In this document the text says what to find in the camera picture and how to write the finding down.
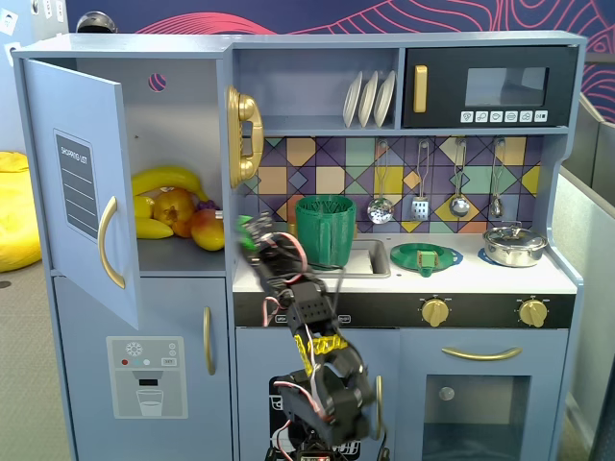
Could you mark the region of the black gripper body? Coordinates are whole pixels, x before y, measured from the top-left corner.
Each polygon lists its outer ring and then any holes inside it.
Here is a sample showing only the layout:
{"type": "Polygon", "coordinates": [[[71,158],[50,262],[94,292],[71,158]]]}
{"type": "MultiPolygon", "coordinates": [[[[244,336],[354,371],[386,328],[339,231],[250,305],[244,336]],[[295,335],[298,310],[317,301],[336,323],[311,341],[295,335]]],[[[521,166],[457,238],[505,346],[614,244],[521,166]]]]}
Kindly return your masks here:
{"type": "Polygon", "coordinates": [[[303,247],[292,234],[273,232],[266,240],[253,240],[253,244],[262,248],[262,263],[253,265],[253,270],[267,298],[317,298],[318,280],[308,267],[303,247]]]}

